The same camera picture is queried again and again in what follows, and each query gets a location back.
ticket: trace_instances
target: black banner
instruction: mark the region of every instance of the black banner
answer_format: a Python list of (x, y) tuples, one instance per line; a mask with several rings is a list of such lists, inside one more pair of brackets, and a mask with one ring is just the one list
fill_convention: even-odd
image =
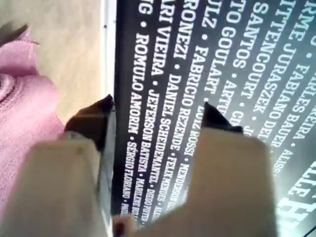
[(208, 101), (271, 146), (280, 233), (309, 231), (315, 14), (314, 0), (119, 0), (112, 212), (146, 225), (185, 201)]

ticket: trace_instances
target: pink knit fabric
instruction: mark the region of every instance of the pink knit fabric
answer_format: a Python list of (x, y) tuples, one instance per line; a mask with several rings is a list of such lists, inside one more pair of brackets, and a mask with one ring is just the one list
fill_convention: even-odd
[(29, 148), (64, 129), (55, 114), (56, 87), (39, 75), (35, 46), (27, 29), (0, 48), (0, 217)]

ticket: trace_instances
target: beige plastic object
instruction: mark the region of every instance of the beige plastic object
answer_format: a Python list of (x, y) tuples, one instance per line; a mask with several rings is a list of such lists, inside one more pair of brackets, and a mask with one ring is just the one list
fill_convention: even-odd
[(275, 237), (267, 147), (255, 138), (202, 129), (187, 203), (133, 237)]
[[(126, 237), (275, 237), (267, 147), (254, 138), (202, 129), (185, 205)], [(99, 154), (92, 141), (36, 145), (26, 158), (1, 237), (106, 237), (95, 188)]]
[(37, 144), (25, 159), (1, 237), (106, 237), (96, 196), (100, 155), (92, 140)]

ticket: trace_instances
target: beige floor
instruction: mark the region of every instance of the beige floor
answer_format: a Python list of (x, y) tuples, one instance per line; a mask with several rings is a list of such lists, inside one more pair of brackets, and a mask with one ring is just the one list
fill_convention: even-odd
[(60, 92), (57, 114), (66, 122), (100, 99), (100, 0), (0, 0), (0, 40), (28, 24), (39, 70)]

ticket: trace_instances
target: white edge strip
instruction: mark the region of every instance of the white edge strip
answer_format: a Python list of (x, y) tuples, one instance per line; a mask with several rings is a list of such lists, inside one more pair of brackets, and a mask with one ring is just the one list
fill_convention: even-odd
[(100, 93), (114, 95), (117, 0), (101, 0)]

